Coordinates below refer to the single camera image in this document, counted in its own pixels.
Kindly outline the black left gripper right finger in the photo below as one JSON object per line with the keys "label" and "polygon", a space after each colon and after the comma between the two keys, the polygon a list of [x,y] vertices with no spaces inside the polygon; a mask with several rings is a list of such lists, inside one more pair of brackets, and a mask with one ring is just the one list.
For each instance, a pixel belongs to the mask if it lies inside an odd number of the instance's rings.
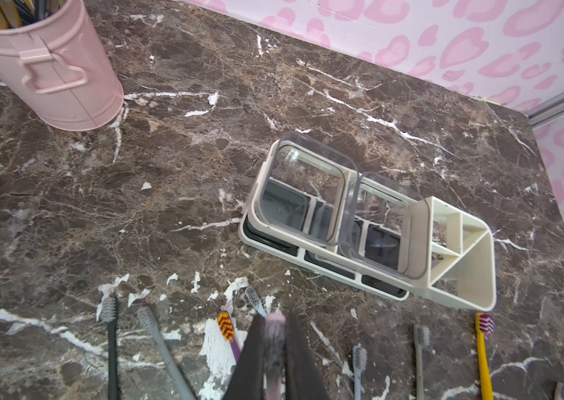
{"label": "black left gripper right finger", "polygon": [[286,316],[286,398],[290,400],[329,400],[298,318]]}

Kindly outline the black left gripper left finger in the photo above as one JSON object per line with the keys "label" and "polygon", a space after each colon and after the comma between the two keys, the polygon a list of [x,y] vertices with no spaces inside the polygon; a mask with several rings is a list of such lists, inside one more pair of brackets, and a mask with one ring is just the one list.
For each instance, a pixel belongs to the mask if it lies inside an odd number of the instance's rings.
{"label": "black left gripper left finger", "polygon": [[263,400],[265,319],[256,315],[223,400]]}

